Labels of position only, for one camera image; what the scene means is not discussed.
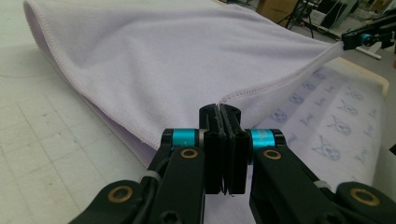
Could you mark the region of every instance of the black cable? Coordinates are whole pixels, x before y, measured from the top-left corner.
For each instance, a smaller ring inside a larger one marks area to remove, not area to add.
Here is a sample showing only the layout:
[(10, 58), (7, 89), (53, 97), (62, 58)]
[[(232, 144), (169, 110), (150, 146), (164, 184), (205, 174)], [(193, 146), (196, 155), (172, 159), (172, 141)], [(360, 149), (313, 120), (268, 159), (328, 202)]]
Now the black cable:
[(157, 187), (158, 187), (157, 181), (150, 179), (148, 193), (146, 196), (146, 202), (145, 204), (143, 204), (143, 207), (140, 208), (139, 212), (134, 217), (134, 221), (132, 222), (132, 224), (141, 224), (147, 222), (147, 218), (149, 216), (149, 209), (151, 208), (151, 205), (154, 202), (155, 195), (157, 192)]
[[(164, 166), (166, 166), (169, 162), (169, 158), (165, 158), (158, 162), (156, 167), (154, 168), (154, 172), (159, 173)], [(157, 195), (157, 188), (160, 186), (160, 183), (157, 183), (156, 179), (150, 179), (148, 182), (148, 189), (146, 189), (146, 197), (145, 203), (141, 206), (140, 210), (134, 217), (134, 221), (132, 224), (141, 224), (146, 223), (149, 217), (149, 210), (154, 202), (155, 196)]]

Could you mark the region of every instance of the white fabric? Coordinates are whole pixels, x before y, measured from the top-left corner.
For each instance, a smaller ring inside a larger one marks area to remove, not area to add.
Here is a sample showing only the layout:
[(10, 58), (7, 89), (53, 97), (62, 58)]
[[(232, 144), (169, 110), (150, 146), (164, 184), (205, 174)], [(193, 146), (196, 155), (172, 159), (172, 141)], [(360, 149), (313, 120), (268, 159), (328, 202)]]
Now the white fabric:
[[(200, 107), (234, 105), (252, 128), (342, 52), (238, 6), (24, 8), (37, 45), (145, 165), (165, 128), (198, 127)], [(247, 197), (206, 196), (205, 222), (254, 223)]]

